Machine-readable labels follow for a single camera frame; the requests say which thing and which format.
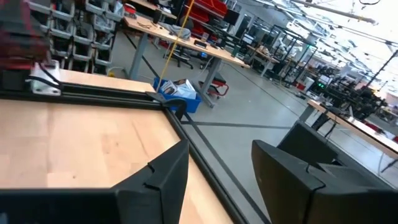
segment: gray floor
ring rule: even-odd
[[[113,65],[126,68],[128,71],[134,56],[134,47],[124,34],[118,34],[114,51]],[[144,53],[153,69],[160,75],[165,66],[164,50],[157,50],[148,44]],[[182,64],[177,67],[171,60],[164,78],[176,80],[179,78],[205,79],[206,72],[199,75],[199,61],[192,61],[193,70]],[[220,73],[230,86],[228,94],[217,101],[211,109],[202,103],[195,114],[190,117],[197,125],[184,125],[195,144],[231,193],[239,208],[244,212],[250,223],[263,223],[268,217],[266,206],[261,199],[254,178],[251,164],[251,142],[261,139],[271,145],[278,145],[289,128],[304,111],[306,102],[296,98],[294,90],[280,87],[265,80],[250,70],[238,66],[222,64]],[[155,77],[149,67],[141,61],[139,81],[152,83]],[[313,114],[308,122],[315,120],[319,114]],[[231,127],[229,123],[260,125],[253,127]],[[325,134],[331,126],[324,125],[320,132]],[[351,157],[377,174],[382,152],[350,131],[337,126],[330,141],[342,148]],[[391,161],[384,156],[381,167]],[[380,175],[388,184],[398,186],[398,167],[391,167]]]

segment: white wall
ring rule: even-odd
[[[271,25],[276,24],[281,27],[286,27],[289,19],[283,12],[264,8],[261,3],[256,3],[254,1],[246,1],[246,2],[247,5],[242,4],[240,2],[236,3],[237,5],[240,5],[242,9],[239,12],[240,15],[238,21],[236,22],[236,25],[233,27],[233,30],[235,32],[237,31],[239,25],[241,24],[241,21],[243,20],[245,13],[254,14],[255,16],[261,18],[263,21]]]

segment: blue bin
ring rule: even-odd
[[[167,82],[167,81],[168,80],[162,80],[162,82],[160,83],[160,87],[162,87],[162,85],[165,82]],[[154,87],[155,90],[156,90],[158,84],[159,84],[159,78],[155,78],[154,79],[154,84],[153,84],[153,87]],[[196,99],[194,99],[194,100],[193,99],[184,98],[184,97],[181,97],[181,96],[173,96],[173,95],[165,94],[160,88],[159,88],[159,93],[161,93],[164,96],[164,98],[166,98],[166,100],[175,99],[175,98],[184,99],[187,102],[187,112],[188,113],[196,112],[197,109],[198,109],[198,106],[199,106],[199,104],[201,102],[201,98],[200,98],[198,93],[197,93]]]

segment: yellow cable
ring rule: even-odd
[[[187,20],[188,20],[188,16],[189,16],[189,13],[191,12],[191,8],[192,8],[192,6],[193,6],[193,2],[195,2],[195,0],[192,0],[192,1],[191,1],[191,4],[190,4],[189,7],[188,7],[188,12],[187,12],[187,14],[185,15],[185,19],[184,19],[184,22],[182,23],[180,32],[178,33],[177,38],[176,38],[175,41],[174,41],[172,50],[170,51],[169,57],[167,58],[166,64],[165,64],[165,66],[164,66],[164,68],[163,68],[163,70],[162,70],[162,74],[160,74],[160,77],[159,77],[159,84],[158,84],[157,87],[156,87],[156,92],[159,92],[160,83],[162,82],[164,73],[166,72],[166,69],[167,69],[167,67],[169,66],[170,58],[171,58],[172,55],[173,55],[175,46],[177,45],[177,42],[178,42],[178,40],[179,40],[179,38],[180,38],[180,36],[181,36],[182,30],[183,30],[183,28],[185,27],[185,23],[186,23]]]

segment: office chair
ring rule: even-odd
[[[183,17],[179,20],[178,24],[179,24],[180,26],[182,26],[184,20],[185,20],[185,16],[183,16]],[[185,27],[184,27],[184,28],[187,28],[187,29],[189,29],[189,30],[192,30],[192,29],[193,29],[193,21],[192,21],[192,19],[188,18],[187,22],[185,23]],[[189,66],[191,67],[191,69],[193,69],[192,64],[189,63],[190,57],[189,57],[189,55],[187,55],[187,54],[184,53],[184,50],[185,50],[185,47],[178,46],[178,48],[176,48],[176,49],[174,50],[173,55],[172,55],[172,58],[174,58],[174,59],[177,60],[177,67],[178,67],[178,68],[181,67],[181,64],[180,64],[180,63],[182,62],[182,63],[185,63],[185,64],[189,65]]]

